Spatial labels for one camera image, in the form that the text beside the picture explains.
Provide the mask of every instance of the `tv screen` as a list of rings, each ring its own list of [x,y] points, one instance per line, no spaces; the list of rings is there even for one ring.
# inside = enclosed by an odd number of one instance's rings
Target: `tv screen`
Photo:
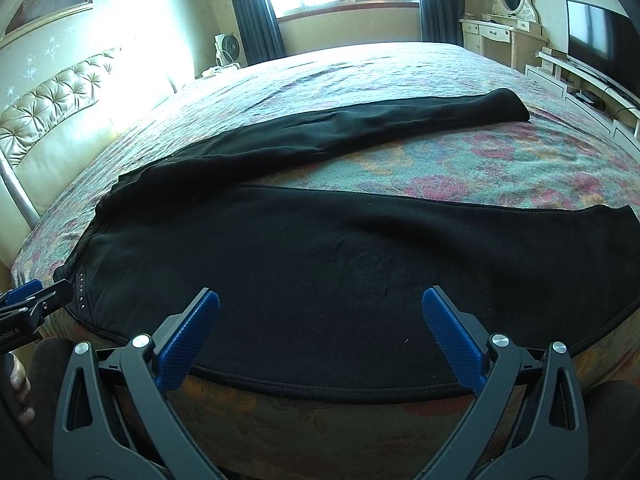
[[[640,34],[612,10],[567,0],[569,56],[640,100]]]

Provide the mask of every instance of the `vanity table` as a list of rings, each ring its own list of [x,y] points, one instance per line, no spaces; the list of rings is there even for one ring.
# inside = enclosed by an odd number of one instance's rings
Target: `vanity table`
[[[480,20],[465,15],[460,22],[467,50],[522,73],[547,44],[532,0],[495,0],[491,14]]]

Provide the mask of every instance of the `headboard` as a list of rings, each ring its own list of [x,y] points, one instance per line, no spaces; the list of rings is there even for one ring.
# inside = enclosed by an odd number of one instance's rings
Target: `headboard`
[[[176,91],[151,59],[133,44],[106,50],[60,71],[0,114],[2,266],[11,267],[41,216],[82,170]]]

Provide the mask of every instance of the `silver screw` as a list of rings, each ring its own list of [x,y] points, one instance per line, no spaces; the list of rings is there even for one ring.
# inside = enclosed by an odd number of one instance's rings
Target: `silver screw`
[[[507,346],[509,344],[509,338],[502,334],[495,334],[491,338],[491,342],[496,346]]]
[[[76,348],[74,350],[76,354],[82,355],[89,350],[89,343],[82,341],[81,343],[78,343],[76,345]]]
[[[147,334],[140,334],[133,338],[132,345],[136,348],[144,348],[150,341],[151,338]]]
[[[553,349],[558,352],[559,354],[565,354],[566,353],[566,346],[564,343],[561,343],[559,341],[556,341],[555,343],[553,343]]]

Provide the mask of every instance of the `fan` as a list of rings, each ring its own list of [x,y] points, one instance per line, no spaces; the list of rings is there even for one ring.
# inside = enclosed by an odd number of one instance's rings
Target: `fan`
[[[232,34],[219,34],[216,36],[216,59],[218,65],[225,66],[238,60],[240,56],[240,44]]]

